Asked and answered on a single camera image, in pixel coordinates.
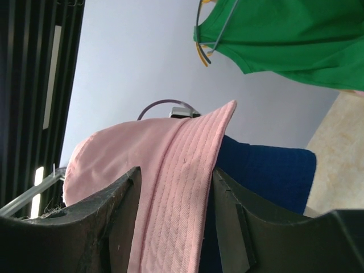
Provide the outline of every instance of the fluorescent light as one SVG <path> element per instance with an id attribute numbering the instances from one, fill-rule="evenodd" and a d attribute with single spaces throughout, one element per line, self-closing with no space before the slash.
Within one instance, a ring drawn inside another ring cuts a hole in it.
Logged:
<path id="1" fill-rule="evenodd" d="M 51 67 L 49 69 L 48 89 L 47 89 L 47 99 L 45 101 L 43 129 L 48 128 L 49 118 L 51 116 L 52 98 L 53 98 L 53 91 L 54 91 L 54 87 L 55 87 L 56 69 L 57 69 L 57 62 L 58 62 L 58 51 L 59 51 L 59 46 L 61 44 L 61 33 L 62 33 L 62 27 L 56 26 L 55 34 L 53 36 Z"/>
<path id="2" fill-rule="evenodd" d="M 40 167 L 35 171 L 34 186 L 38 186 L 43 181 L 44 167 Z M 32 199 L 32 208 L 30 212 L 30 219 L 39 216 L 40 194 L 36 195 Z"/>

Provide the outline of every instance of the navy blue fabric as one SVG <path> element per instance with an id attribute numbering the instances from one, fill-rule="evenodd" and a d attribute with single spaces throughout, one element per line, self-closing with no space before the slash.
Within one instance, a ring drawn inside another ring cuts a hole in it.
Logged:
<path id="1" fill-rule="evenodd" d="M 303 149 L 239 143 L 224 136 L 216 167 L 240 185 L 292 212 L 303 214 L 316 171 L 316 156 Z M 211 187 L 199 272 L 222 272 Z"/>

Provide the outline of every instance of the yellow hanger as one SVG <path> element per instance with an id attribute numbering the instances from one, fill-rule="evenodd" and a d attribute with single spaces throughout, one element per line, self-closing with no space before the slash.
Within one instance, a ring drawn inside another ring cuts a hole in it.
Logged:
<path id="1" fill-rule="evenodd" d="M 211 1 L 212 1 L 212 0 L 202 0 L 201 5 L 203 5 L 203 4 L 207 4 L 207 3 L 210 3 Z M 202 48 L 209 48 L 207 45 L 202 45 L 201 47 L 202 47 Z M 201 51 L 200 51 L 200 48 L 198 47 L 197 42 L 196 42 L 196 49 L 197 49 L 198 56 L 200 57 L 200 59 L 201 59 L 202 63 L 203 63 L 206 67 L 208 67 L 209 65 L 208 65 L 208 63 L 206 62 L 205 58 L 203 57 L 203 55 L 202 55 L 202 53 L 201 53 Z M 210 57 L 210 56 L 212 55 L 212 53 L 207 53 L 206 55 L 207 55 L 207 57 Z"/>
<path id="2" fill-rule="evenodd" d="M 209 65 L 208 65 L 208 63 L 206 62 L 206 60 L 204 59 L 204 57 L 202 56 L 201 51 L 200 51 L 200 48 L 198 47 L 197 42 L 196 42 L 195 44 L 196 44 L 197 53 L 198 53 L 198 55 L 199 55 L 199 57 L 200 57 L 201 61 L 203 62 L 203 64 L 204 64 L 206 67 L 208 67 Z"/>

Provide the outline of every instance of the metal rod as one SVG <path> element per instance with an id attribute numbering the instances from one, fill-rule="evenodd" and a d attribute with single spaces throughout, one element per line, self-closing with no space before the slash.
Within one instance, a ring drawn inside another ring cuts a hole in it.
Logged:
<path id="1" fill-rule="evenodd" d="M 55 182 L 63 179 L 65 175 L 65 168 L 59 168 L 53 173 L 47 176 L 43 181 L 38 185 L 30 188 L 23 194 L 19 195 L 17 198 L 12 200 L 12 202 L 5 205 L 3 208 L 0 209 L 0 216 L 12 216 L 16 213 L 19 209 L 24 207 L 28 204 L 34 196 L 44 192 L 48 189 L 51 185 Z"/>
<path id="2" fill-rule="evenodd" d="M 230 10 L 229 16 L 227 16 L 227 19 L 226 19 L 226 21 L 225 21 L 225 24 L 224 24 L 224 26 L 222 27 L 222 30 L 221 30 L 220 34 L 218 35 L 218 37 L 217 37 L 217 40 L 216 40 L 216 42 L 215 42 L 215 45 L 214 45 L 214 47 L 212 48 L 212 50 L 211 50 L 211 51 L 207 52 L 208 54 L 212 54 L 212 53 L 215 51 L 215 49 L 216 49 L 216 47 L 217 47 L 217 44 L 218 44 L 218 42 L 220 42 L 221 36 L 222 36 L 222 34 L 224 33 L 225 28 L 226 28 L 226 26 L 228 25 L 228 22 L 229 22 L 229 20 L 230 20 L 230 18 L 231 18 L 231 16 L 232 16 L 232 14 L 233 14 L 233 12 L 234 12 L 235 8 L 237 7 L 238 2 L 239 2 L 239 0 L 235 0 L 235 3 L 234 3 L 234 5 L 233 5 L 233 8 Z"/>

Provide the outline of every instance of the light fixture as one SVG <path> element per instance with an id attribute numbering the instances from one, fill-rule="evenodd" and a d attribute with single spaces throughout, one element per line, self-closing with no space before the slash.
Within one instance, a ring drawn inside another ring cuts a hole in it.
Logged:
<path id="1" fill-rule="evenodd" d="M 40 167 L 35 171 L 34 186 L 38 186 L 43 181 L 44 167 Z M 32 199 L 32 207 L 30 212 L 30 219 L 39 216 L 40 194 Z"/>

